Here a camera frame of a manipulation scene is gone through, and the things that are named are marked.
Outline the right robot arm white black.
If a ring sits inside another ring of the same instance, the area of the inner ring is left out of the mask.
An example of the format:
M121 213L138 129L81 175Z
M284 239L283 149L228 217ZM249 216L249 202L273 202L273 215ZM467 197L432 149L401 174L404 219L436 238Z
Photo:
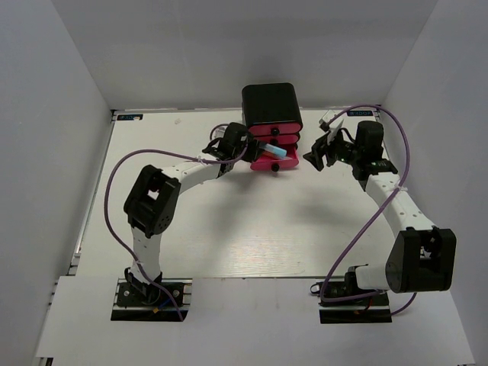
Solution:
M378 205L375 218L384 217L395 237L387 260L350 267L339 290L329 287L328 274L319 288L323 305L364 303L386 291L396 294L447 291L451 287L457 238L428 219L409 196L395 165L384 157L381 123L358 123L356 136L346 141L342 123L323 122L324 136L304 159L317 170L343 162L363 191Z

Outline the pink drawer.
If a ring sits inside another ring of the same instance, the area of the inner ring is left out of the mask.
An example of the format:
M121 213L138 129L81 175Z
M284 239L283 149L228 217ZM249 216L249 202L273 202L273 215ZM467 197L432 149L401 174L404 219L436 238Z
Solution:
M284 158L278 158L266 152L250 165L250 169L257 172L279 172L282 170L293 169L299 163L297 146L286 145L283 146L283 149L287 151L287 155Z
M255 124L249 128L249 132L254 136L280 136L299 133L302 128L299 123Z
M252 138L252 140L258 140L257 146L261 149L263 149L265 144L271 144L274 146L294 145L300 139L299 133L282 134L278 136L272 136L272 135L256 136L250 134L249 136Z

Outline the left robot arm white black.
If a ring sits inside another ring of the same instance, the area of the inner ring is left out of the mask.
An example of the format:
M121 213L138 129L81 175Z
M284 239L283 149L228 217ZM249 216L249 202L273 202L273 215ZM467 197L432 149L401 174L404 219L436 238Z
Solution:
M136 256L125 278L143 303L152 304L160 298L160 242L173 220L179 196L225 175L240 160L256 161L264 151L265 143L247 127L231 123L199 156L185 157L183 162L163 169L147 165L140 171L124 203Z

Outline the black drawer cabinet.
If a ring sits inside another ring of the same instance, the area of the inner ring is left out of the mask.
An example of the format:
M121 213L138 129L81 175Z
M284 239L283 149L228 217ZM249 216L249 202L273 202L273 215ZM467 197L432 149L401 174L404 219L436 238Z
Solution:
M303 126L294 86L289 82L247 85L241 91L242 120L255 124L299 123Z

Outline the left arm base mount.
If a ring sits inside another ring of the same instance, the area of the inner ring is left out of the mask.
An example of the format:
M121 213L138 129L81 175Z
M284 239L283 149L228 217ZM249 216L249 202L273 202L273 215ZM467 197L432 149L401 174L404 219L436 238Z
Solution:
M191 305L191 279L168 279L162 285L171 293L180 309L182 319ZM117 282L111 321L124 322L180 322L180 316L169 296L156 288L156 293L145 298L127 281Z

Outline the blue clear lead case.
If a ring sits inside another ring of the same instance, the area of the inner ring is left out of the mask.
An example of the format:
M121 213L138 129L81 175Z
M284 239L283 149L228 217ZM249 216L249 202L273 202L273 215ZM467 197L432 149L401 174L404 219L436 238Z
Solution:
M265 143L262 148L267 154L271 154L272 156L275 156L277 159L284 159L287 157L287 150L279 146L272 145L270 143Z

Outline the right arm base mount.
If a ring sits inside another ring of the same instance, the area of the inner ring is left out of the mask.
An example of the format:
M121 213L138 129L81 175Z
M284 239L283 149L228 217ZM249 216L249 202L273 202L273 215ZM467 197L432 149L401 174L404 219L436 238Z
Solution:
M310 294L319 297L322 282L310 286ZM331 281L325 291L326 297L349 297L373 292L349 291L344 281ZM325 303L319 300L319 322L326 325L391 323L390 302L386 294L377 294L357 300Z

